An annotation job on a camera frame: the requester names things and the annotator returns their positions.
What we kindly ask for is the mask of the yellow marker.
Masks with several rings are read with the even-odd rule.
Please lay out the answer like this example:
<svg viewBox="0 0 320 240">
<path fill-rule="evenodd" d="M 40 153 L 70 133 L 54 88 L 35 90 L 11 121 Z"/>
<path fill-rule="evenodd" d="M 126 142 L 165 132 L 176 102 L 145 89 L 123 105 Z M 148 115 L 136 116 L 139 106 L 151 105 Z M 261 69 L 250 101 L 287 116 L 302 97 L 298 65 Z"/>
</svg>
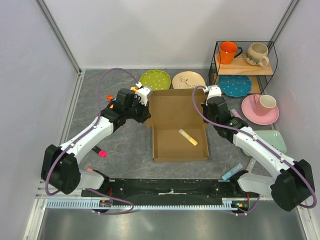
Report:
<svg viewBox="0 0 320 240">
<path fill-rule="evenodd" d="M 178 132 L 185 138 L 187 139 L 193 146 L 197 146 L 198 142 L 191 137 L 185 130 L 183 130 L 182 128 L 178 130 Z"/>
</svg>

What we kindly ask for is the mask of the brown cardboard box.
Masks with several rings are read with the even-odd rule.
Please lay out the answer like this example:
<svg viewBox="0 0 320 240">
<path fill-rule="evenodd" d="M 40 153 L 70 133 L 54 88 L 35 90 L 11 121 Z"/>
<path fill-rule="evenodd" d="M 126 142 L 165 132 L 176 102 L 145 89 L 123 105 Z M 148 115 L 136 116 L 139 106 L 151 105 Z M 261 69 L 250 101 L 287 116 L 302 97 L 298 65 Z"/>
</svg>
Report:
<svg viewBox="0 0 320 240">
<path fill-rule="evenodd" d="M 149 98 L 151 118 L 146 126 L 152 128 L 152 155 L 155 163 L 206 161 L 209 158 L 207 124 L 196 111 L 207 96 L 202 89 L 167 89 L 152 93 Z M 180 133 L 185 130 L 198 145 L 192 145 Z"/>
</svg>

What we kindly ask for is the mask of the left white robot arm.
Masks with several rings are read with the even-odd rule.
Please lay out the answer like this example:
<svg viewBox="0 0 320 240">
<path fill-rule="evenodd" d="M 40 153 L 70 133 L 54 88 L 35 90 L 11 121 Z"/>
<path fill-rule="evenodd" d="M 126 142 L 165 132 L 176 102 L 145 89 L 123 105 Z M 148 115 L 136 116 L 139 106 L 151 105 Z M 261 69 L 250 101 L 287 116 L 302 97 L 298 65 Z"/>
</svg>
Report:
<svg viewBox="0 0 320 240">
<path fill-rule="evenodd" d="M 106 177 L 96 170 L 80 170 L 79 163 L 100 141 L 113 134 L 127 120 L 144 123 L 149 119 L 149 97 L 152 92 L 147 86 L 137 91 L 122 88 L 116 99 L 101 110 L 93 122 L 78 135 L 59 146 L 48 146 L 41 170 L 46 194 L 52 195 L 49 190 L 52 186 L 65 195 L 76 189 L 92 189 L 99 197 L 106 196 L 110 191 Z"/>
</svg>

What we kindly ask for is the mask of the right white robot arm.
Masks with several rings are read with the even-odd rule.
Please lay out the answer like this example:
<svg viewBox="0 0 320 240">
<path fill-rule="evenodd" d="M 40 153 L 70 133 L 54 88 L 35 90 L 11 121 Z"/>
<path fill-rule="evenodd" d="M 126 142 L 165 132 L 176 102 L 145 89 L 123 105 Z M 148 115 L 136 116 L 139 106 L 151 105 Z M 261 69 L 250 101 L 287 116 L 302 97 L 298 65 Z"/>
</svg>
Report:
<svg viewBox="0 0 320 240">
<path fill-rule="evenodd" d="M 209 97 L 201 106 L 203 119 L 214 126 L 218 135 L 249 153 L 272 177 L 244 173 L 229 184 L 233 196 L 245 192 L 270 195 L 287 212 L 297 206 L 317 206 L 313 171 L 306 160 L 294 160 L 264 141 L 244 120 L 231 115 L 222 96 Z"/>
</svg>

